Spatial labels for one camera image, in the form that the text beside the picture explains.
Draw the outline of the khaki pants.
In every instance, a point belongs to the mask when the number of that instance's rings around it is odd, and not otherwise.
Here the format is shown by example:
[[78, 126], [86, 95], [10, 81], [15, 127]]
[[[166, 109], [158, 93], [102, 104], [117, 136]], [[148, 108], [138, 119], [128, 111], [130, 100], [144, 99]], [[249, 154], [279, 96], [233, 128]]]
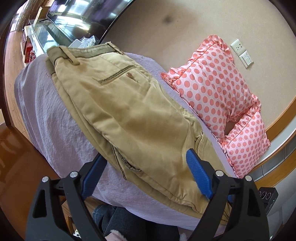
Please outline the khaki pants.
[[47, 54], [62, 101], [95, 149], [153, 199], [201, 218], [209, 202], [186, 152], [193, 149], [214, 169], [224, 166], [197, 118], [111, 42], [52, 47]]

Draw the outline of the black device with buttons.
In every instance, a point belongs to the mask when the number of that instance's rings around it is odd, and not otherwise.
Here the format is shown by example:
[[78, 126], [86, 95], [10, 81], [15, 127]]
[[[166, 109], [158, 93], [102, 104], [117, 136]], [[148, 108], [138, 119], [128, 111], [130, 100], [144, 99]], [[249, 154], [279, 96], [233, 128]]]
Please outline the black device with buttons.
[[274, 187], [260, 187], [259, 196], [263, 202], [265, 213], [267, 215], [278, 198], [278, 192]]

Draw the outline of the polka dot pillow far side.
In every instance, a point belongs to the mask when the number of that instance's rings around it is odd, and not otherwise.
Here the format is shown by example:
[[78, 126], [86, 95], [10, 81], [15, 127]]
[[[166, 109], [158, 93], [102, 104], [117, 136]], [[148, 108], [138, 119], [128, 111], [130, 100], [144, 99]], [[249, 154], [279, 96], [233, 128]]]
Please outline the polka dot pillow far side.
[[270, 147], [260, 111], [244, 114], [220, 146], [236, 177], [247, 175]]

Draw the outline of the lavender bed sheet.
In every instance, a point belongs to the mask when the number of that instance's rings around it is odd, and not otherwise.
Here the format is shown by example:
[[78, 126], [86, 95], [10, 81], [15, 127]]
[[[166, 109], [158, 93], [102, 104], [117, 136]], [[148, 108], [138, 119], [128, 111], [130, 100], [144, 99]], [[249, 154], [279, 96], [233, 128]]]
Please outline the lavender bed sheet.
[[[156, 61], [136, 54], [126, 55], [143, 66], [173, 100], [194, 115], [177, 92], [161, 80], [163, 69]], [[47, 59], [47, 55], [40, 55], [20, 72], [15, 81], [15, 97], [32, 143], [55, 172], [60, 177], [66, 177], [100, 153], [86, 138], [62, 101], [49, 73]], [[235, 173], [217, 139], [194, 116], [221, 160], [224, 166], [222, 171], [234, 177]], [[92, 195], [112, 206], [122, 207], [137, 217], [163, 225], [194, 230], [201, 219], [180, 213], [153, 199], [126, 180], [108, 161]]]

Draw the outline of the polka dot pillow near outlet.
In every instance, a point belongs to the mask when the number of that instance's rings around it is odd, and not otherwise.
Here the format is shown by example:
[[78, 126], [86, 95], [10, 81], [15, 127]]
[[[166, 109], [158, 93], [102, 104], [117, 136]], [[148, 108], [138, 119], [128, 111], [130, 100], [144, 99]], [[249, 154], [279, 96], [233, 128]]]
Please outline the polka dot pillow near outlet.
[[258, 101], [236, 68], [230, 48], [217, 35], [208, 36], [185, 65], [161, 73], [161, 78], [219, 140], [227, 123], [238, 122]]

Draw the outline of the glass tv stand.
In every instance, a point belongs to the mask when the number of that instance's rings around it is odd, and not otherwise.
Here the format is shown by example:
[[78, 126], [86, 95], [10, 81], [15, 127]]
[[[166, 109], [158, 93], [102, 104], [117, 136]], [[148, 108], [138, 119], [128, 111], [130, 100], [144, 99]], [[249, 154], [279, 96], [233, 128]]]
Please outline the glass tv stand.
[[29, 20], [27, 34], [32, 43], [36, 57], [46, 54], [53, 46], [69, 46], [73, 40], [66, 36], [53, 22], [41, 19], [34, 23]]

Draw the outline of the black television screen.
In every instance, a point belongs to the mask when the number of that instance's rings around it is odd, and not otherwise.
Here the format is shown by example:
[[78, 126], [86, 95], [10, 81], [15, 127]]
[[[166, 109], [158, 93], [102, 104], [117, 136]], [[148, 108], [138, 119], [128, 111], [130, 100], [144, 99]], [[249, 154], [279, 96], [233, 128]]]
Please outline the black television screen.
[[132, 3], [130, 0], [54, 1], [47, 18], [72, 41], [94, 36], [100, 43]]

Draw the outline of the wooden headboard frame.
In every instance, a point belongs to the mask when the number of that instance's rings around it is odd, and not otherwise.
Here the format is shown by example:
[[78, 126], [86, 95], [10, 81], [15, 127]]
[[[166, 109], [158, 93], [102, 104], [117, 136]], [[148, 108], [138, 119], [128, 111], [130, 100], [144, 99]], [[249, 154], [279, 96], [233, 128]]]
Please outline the wooden headboard frame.
[[295, 169], [295, 150], [287, 151], [295, 137], [295, 99], [266, 130], [271, 146], [252, 170], [257, 188], [274, 187]]

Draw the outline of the white wall switch plate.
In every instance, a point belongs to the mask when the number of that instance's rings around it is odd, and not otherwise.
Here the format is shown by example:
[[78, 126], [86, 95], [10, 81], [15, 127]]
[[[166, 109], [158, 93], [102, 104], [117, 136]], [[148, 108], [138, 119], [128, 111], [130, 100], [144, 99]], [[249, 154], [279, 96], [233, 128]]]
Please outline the white wall switch plate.
[[250, 67], [253, 64], [253, 60], [250, 57], [248, 51], [244, 51], [240, 56], [239, 56], [240, 60], [242, 61], [243, 65], [245, 68]]

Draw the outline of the white wall outlet plate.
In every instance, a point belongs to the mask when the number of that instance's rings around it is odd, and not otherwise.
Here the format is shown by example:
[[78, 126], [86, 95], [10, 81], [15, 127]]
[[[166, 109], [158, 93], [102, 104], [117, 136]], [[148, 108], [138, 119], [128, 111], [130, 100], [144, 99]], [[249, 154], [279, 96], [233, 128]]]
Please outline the white wall outlet plate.
[[245, 47], [239, 39], [236, 39], [230, 46], [238, 56], [246, 51]]

